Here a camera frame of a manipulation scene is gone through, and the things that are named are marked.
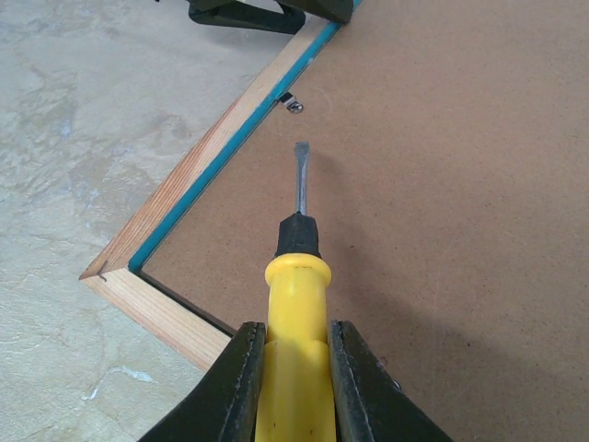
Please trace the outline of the yellow handled screwdriver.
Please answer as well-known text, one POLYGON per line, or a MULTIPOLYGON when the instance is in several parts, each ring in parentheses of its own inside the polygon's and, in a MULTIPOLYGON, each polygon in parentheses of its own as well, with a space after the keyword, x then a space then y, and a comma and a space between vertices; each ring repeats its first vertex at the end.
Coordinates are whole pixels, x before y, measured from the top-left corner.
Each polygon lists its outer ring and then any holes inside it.
POLYGON ((335 403, 330 374, 327 288, 316 220, 306 210, 307 142, 294 147, 293 214, 279 225, 277 250, 265 270, 270 288, 255 440, 333 441, 335 403))

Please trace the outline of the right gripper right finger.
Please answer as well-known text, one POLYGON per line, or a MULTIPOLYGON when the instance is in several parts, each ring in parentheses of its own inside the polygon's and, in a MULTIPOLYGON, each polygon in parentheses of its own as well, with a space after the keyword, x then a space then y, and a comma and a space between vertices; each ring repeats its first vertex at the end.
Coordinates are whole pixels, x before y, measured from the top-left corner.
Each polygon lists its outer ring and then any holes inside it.
POLYGON ((329 324, 338 441, 449 441, 411 401, 347 320, 329 324))

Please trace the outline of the teal wooden picture frame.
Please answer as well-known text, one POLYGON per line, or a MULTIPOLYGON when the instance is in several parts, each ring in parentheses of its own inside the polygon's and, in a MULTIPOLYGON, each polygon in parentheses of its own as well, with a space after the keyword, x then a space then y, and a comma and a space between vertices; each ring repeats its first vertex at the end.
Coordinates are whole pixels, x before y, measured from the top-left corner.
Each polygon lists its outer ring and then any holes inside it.
POLYGON ((178 163, 79 279, 131 320, 209 369, 231 334, 146 282, 144 262, 339 31, 307 24, 178 163))

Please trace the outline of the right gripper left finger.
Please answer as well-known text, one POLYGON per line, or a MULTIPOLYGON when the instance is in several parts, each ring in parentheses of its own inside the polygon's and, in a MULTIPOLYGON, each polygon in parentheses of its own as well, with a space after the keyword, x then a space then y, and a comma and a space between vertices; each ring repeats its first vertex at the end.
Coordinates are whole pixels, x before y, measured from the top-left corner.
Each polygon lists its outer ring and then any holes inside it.
POLYGON ((243 323, 199 384, 141 439, 252 441, 265 335, 263 323, 243 323))

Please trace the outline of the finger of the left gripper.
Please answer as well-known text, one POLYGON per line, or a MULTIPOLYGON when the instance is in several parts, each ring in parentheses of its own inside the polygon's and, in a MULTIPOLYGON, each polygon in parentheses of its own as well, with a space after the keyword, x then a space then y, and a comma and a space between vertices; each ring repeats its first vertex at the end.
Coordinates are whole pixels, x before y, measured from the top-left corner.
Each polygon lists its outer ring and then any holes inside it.
POLYGON ((354 10, 353 0, 280 0, 280 4, 338 24, 349 23, 354 10))
POLYGON ((279 3, 282 13, 241 1, 189 1, 189 18, 208 26, 295 35, 306 23, 303 11, 279 3))

